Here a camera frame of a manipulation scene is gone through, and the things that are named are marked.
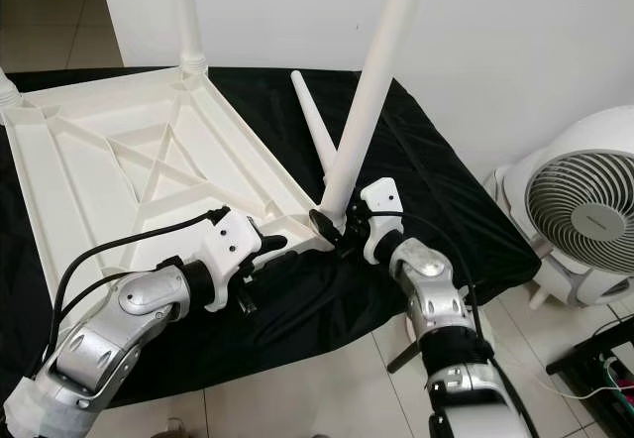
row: fan grille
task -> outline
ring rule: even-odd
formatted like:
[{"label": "fan grille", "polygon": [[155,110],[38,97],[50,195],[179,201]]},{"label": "fan grille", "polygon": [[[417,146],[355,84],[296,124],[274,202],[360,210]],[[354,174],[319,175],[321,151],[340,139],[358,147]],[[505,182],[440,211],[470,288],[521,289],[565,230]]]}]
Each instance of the fan grille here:
[{"label": "fan grille", "polygon": [[[587,153],[550,162],[533,177],[527,206],[537,230],[568,256],[609,272],[634,273],[632,158]],[[587,229],[580,228],[580,217]]]}]

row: black cloth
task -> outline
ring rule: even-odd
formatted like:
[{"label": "black cloth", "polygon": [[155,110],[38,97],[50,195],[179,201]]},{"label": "black cloth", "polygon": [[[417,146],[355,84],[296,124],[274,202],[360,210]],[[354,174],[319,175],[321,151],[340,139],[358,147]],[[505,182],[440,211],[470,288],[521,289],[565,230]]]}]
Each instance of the black cloth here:
[{"label": "black cloth", "polygon": [[[18,73],[21,91],[84,82],[142,68]],[[358,74],[302,71],[324,122],[338,144]],[[271,152],[313,200],[323,172],[290,81],[290,70],[212,68],[210,76]],[[51,306],[6,133],[0,131],[0,399],[43,344]],[[405,211],[442,228],[460,248],[480,304],[528,281],[539,261],[513,225],[436,131],[416,101],[394,81],[370,144],[358,185],[391,176]],[[423,225],[404,219],[416,236],[453,261],[451,246]],[[267,265],[248,286],[258,311],[246,317],[235,299],[215,314],[192,312],[153,340],[113,404],[199,389],[342,347],[404,309],[404,297],[383,267],[359,255],[288,255]]]}]

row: white wall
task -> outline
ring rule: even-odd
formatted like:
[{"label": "white wall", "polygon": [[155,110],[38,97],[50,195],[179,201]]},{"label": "white wall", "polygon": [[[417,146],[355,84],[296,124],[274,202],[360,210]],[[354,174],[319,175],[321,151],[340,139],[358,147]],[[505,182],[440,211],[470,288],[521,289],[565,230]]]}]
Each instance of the white wall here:
[{"label": "white wall", "polygon": [[[211,65],[357,69],[382,1],[197,6]],[[170,0],[108,5],[126,65],[177,63]],[[422,0],[396,77],[482,178],[587,114],[634,103],[634,0]]]}]

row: tiled floor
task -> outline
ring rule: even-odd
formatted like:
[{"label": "tiled floor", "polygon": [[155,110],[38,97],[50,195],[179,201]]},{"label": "tiled floor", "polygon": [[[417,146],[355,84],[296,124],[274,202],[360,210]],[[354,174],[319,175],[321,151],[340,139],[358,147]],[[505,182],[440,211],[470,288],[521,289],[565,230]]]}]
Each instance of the tiled floor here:
[{"label": "tiled floor", "polygon": [[106,0],[0,0],[0,66],[122,66]]},{"label": "tiled floor", "polygon": [[[0,65],[7,72],[121,64],[105,0],[0,0]],[[546,391],[536,378],[569,391],[544,366],[613,320],[612,312],[606,306],[569,309],[555,301],[531,311],[530,289],[510,289],[483,309],[500,363],[542,438],[606,437],[581,403]],[[634,312],[634,298],[613,306],[625,316]],[[420,359],[393,376],[385,371],[406,344],[403,318],[395,317],[331,354],[108,410],[90,436],[150,436],[162,431],[168,417],[178,416],[194,438],[427,437],[431,407]]]}]

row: white fan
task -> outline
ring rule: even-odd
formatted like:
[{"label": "white fan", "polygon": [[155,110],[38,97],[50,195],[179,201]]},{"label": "white fan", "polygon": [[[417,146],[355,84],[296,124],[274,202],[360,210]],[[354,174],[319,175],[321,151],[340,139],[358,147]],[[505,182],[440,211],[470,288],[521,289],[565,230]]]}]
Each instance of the white fan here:
[{"label": "white fan", "polygon": [[634,285],[634,106],[589,116],[485,183],[542,258],[531,299],[610,302]]}]

